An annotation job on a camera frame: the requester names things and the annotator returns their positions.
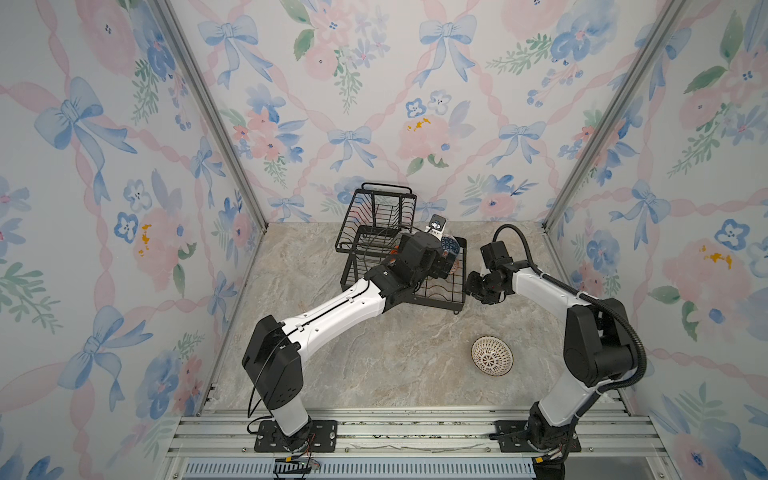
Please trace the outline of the blue geometric patterned bowl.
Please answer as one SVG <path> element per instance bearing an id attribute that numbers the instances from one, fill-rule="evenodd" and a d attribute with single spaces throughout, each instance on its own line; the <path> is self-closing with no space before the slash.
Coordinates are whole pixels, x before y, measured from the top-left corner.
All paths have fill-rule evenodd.
<path id="1" fill-rule="evenodd" d="M 449 235 L 444 235 L 442 237 L 441 246 L 445 256 L 448 256 L 448 255 L 458 256 L 461 251 L 461 246 L 458 240 Z"/>

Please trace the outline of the black wire dish rack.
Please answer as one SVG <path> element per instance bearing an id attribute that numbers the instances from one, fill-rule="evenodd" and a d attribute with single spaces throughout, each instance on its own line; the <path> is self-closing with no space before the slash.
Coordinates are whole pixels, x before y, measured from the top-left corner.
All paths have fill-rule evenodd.
<path id="1" fill-rule="evenodd" d="M 391 250 L 398 249 L 403 233 L 416 231 L 416 207 L 417 196 L 409 187 L 365 182 L 354 191 L 335 244 L 336 251 L 347 256 L 340 280 L 343 290 L 384 261 Z M 424 279 L 405 296 L 406 303 L 461 312 L 467 242 L 454 238 L 461 246 L 455 273 L 447 279 Z"/>

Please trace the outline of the white brown lattice bowl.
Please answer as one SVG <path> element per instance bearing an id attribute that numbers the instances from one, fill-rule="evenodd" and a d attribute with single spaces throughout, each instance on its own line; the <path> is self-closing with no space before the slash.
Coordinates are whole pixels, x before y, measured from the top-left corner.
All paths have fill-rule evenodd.
<path id="1" fill-rule="evenodd" d="M 514 365 L 514 356 L 509 346 L 493 336 L 483 336 L 474 341 L 471 359 L 478 370 L 492 377 L 508 374 Z"/>

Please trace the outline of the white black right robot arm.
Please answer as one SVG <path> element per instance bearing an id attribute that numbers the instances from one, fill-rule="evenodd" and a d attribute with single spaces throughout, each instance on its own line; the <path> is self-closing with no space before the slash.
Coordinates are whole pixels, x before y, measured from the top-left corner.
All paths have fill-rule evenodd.
<path id="1" fill-rule="evenodd" d="M 480 249 L 486 274 L 471 272 L 465 292 L 485 305 L 521 295 L 564 321 L 565 371 L 529 411 L 517 437 L 540 452 L 565 453 L 581 417 L 607 391 L 634 385 L 647 357 L 623 304 L 598 299 L 541 271 L 531 260 L 515 261 L 502 241 Z"/>

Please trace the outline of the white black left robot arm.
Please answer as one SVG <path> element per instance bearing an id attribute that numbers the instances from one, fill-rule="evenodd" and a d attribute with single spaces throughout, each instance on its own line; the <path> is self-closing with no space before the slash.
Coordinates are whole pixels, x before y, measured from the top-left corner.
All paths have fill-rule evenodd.
<path id="1" fill-rule="evenodd" d="M 446 279 L 461 258 L 462 243 L 432 231 L 404 233 L 400 243 L 340 295 L 294 317 L 260 319 L 242 367 L 280 433 L 309 432 L 311 417 L 300 398 L 304 366 L 321 347 L 363 321 L 410 300 L 428 279 Z"/>

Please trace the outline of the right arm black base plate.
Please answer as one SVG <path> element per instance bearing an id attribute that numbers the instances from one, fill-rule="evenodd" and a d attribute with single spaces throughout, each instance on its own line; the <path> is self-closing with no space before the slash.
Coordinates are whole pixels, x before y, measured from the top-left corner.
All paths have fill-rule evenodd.
<path id="1" fill-rule="evenodd" d="M 536 420 L 497 420 L 489 439 L 497 441 L 504 453 L 528 452 L 539 455 L 581 452 L 580 440 L 567 426 L 550 427 Z"/>

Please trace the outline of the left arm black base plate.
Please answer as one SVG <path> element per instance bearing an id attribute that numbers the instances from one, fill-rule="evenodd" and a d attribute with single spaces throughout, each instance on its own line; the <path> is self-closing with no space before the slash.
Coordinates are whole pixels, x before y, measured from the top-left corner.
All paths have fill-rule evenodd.
<path id="1" fill-rule="evenodd" d="M 310 420 L 296 434 L 286 436 L 274 420 L 263 421 L 256 431 L 257 453 L 333 453 L 336 449 L 338 422 Z"/>

